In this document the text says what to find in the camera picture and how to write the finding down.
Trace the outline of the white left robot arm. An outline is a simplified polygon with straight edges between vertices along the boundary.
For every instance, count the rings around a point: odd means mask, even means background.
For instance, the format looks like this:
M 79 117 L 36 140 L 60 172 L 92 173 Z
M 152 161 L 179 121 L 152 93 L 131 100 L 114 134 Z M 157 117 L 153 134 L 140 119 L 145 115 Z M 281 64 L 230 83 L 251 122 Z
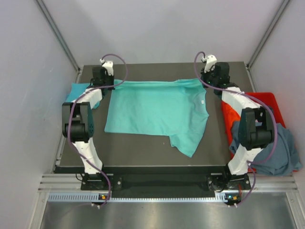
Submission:
M 100 88 L 114 84 L 113 62 L 106 61 L 102 66 L 93 67 L 89 83 L 72 84 L 66 102 L 62 104 L 62 134 L 69 138 L 79 154 L 84 173 L 93 175 L 91 183 L 97 189 L 108 184 L 108 178 L 101 173 L 103 163 L 99 159 L 93 142 L 94 121 L 92 110 L 97 108 L 108 90 Z

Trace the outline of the teal t-shirt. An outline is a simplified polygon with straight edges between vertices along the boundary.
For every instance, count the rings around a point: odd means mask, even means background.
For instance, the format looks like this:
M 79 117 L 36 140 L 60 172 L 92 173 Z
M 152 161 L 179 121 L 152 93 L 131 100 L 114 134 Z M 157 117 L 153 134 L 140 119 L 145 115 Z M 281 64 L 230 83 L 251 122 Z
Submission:
M 194 155 L 209 117 L 199 80 L 115 82 L 105 132 L 167 136 L 172 147 Z

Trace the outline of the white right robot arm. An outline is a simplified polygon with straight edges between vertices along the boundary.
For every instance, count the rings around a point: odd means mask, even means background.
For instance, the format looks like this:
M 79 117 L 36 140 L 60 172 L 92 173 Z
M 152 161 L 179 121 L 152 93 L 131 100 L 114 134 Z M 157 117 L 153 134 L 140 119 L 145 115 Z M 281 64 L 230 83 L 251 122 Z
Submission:
M 274 141 L 276 123 L 271 109 L 259 99 L 243 92 L 238 85 L 230 82 L 229 64 L 207 58 L 202 61 L 200 80 L 204 87 L 214 89 L 214 94 L 230 105 L 240 116 L 238 148 L 227 164 L 229 173 L 222 177 L 226 188 L 235 188 L 239 176 L 248 172 L 248 166 L 255 157 Z

